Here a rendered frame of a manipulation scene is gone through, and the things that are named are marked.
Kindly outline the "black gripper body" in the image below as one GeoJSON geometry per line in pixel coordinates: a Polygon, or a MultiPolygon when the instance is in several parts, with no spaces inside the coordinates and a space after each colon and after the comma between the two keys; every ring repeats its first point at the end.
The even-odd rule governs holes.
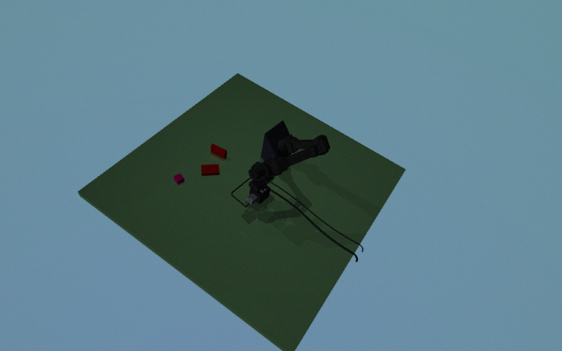
{"type": "Polygon", "coordinates": [[[258,180],[255,181],[251,180],[251,182],[249,182],[249,187],[252,188],[255,192],[259,192],[260,190],[262,190],[263,185],[265,185],[265,183],[272,178],[273,177],[268,177],[267,175],[263,175],[258,180]]]}

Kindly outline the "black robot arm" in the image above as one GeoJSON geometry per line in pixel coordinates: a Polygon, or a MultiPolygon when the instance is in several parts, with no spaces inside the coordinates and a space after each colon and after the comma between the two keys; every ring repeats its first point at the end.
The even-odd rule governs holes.
{"type": "Polygon", "coordinates": [[[289,153],[295,153],[299,149],[305,150],[287,157],[273,156],[265,159],[262,163],[256,162],[249,170],[249,175],[252,180],[255,181],[264,175],[267,175],[268,177],[278,176],[286,171],[289,166],[311,157],[313,158],[319,155],[324,155],[330,149],[329,142],[325,135],[319,135],[313,140],[299,140],[297,137],[293,137],[293,135],[288,135],[284,138],[280,137],[275,145],[281,152],[288,150],[289,153]]]}

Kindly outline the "magenta cube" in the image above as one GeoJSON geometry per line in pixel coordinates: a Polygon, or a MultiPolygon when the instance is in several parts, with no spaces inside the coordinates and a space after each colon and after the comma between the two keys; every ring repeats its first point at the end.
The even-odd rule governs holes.
{"type": "Polygon", "coordinates": [[[180,173],[180,174],[174,176],[174,180],[176,181],[177,184],[180,184],[180,183],[184,182],[184,177],[180,173]]]}

